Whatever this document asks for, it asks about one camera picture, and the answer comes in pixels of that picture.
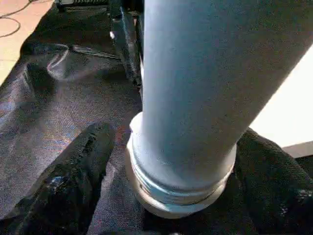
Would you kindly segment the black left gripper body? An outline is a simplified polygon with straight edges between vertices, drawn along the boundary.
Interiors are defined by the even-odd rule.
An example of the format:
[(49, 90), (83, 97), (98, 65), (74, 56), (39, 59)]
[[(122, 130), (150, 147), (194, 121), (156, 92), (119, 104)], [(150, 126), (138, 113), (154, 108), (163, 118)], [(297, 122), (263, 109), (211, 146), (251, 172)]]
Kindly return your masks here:
[(58, 8), (66, 7), (124, 7), (129, 10), (141, 10), (142, 0), (57, 0)]

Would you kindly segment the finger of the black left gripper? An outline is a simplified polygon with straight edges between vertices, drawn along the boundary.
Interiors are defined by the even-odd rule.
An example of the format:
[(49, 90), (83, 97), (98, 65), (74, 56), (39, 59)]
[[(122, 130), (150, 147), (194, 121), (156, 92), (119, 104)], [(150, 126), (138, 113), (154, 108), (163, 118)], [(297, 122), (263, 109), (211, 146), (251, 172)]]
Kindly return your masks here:
[(139, 60), (140, 60), (140, 76), (141, 85), (139, 86), (140, 97), (143, 98), (143, 79), (144, 79), (144, 13), (140, 13), (136, 17), (135, 23), (137, 44), (139, 50)]
[(115, 49), (122, 61), (126, 77), (141, 86), (139, 49), (133, 16), (122, 6), (111, 6), (111, 32)]

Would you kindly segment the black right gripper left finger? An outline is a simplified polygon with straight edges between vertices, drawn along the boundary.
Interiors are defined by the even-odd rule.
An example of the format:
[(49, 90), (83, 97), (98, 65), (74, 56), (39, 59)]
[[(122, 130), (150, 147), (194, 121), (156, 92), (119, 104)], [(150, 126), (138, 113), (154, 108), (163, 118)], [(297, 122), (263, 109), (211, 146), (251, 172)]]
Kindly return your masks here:
[(100, 198), (114, 130), (88, 126), (0, 221), (2, 235), (85, 235)]

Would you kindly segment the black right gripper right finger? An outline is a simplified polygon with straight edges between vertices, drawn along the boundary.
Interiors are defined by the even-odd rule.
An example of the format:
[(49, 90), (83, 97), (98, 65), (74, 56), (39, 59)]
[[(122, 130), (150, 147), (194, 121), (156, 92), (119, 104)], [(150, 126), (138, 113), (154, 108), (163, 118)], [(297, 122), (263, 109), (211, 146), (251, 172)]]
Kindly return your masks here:
[(247, 129), (237, 142), (235, 174), (260, 233), (313, 233), (313, 180), (281, 147)]

